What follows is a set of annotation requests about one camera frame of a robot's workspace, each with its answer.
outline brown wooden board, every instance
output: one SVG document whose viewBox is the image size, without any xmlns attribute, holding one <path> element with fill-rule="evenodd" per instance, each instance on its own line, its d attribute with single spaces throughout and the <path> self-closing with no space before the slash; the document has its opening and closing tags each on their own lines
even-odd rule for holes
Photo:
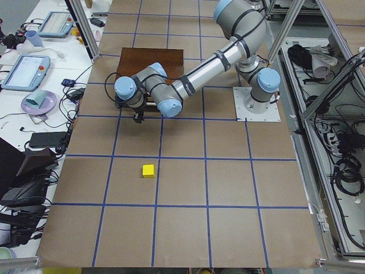
<svg viewBox="0 0 365 274">
<path fill-rule="evenodd" d="M 146 67 L 159 62 L 170 78 L 184 74 L 184 50 L 145 49 L 123 47 L 117 72 L 122 76 L 132 76 Z"/>
</svg>

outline yellow cube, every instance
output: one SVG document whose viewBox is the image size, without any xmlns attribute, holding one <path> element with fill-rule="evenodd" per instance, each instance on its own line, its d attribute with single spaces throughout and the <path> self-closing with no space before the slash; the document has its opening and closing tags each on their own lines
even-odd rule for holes
<svg viewBox="0 0 365 274">
<path fill-rule="evenodd" d="M 142 169 L 143 178 L 154 178 L 155 177 L 155 165 L 144 164 Z"/>
</svg>

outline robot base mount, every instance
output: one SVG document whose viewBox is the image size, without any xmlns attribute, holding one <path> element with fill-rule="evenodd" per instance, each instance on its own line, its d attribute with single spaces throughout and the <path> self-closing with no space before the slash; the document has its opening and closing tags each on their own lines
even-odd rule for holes
<svg viewBox="0 0 365 274">
<path fill-rule="evenodd" d="M 234 87 L 234 104 L 236 106 L 236 116 L 239 122 L 280 122 L 280 114 L 276 103 L 269 104 L 268 109 L 262 114 L 255 114 L 249 111 L 244 103 L 248 97 L 251 97 L 250 87 Z"/>
</svg>

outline green object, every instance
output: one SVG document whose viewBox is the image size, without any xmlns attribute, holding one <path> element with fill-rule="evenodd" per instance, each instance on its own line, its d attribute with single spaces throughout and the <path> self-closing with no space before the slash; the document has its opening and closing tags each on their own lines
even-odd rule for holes
<svg viewBox="0 0 365 274">
<path fill-rule="evenodd" d="M 15 258 L 15 253 L 7 247 L 0 247 L 0 260 L 13 259 Z M 10 270 L 0 270 L 0 274 L 8 274 Z"/>
<path fill-rule="evenodd" d="M 46 98 L 46 95 L 47 94 L 44 90 L 37 89 L 27 96 L 25 104 L 31 108 L 40 108 Z"/>
<path fill-rule="evenodd" d="M 82 268 L 45 268 L 43 274 L 81 274 Z"/>
</svg>

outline purple plate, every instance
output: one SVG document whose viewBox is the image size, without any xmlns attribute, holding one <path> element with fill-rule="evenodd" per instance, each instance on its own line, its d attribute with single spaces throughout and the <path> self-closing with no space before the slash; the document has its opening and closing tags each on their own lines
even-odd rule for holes
<svg viewBox="0 0 365 274">
<path fill-rule="evenodd" d="M 46 98 L 44 99 L 43 103 L 39 108 L 29 107 L 25 103 L 27 96 L 24 97 L 21 103 L 22 110 L 31 115 L 41 115 L 50 112 L 57 104 L 57 97 L 51 91 L 45 90 L 45 92 L 46 92 Z"/>
</svg>

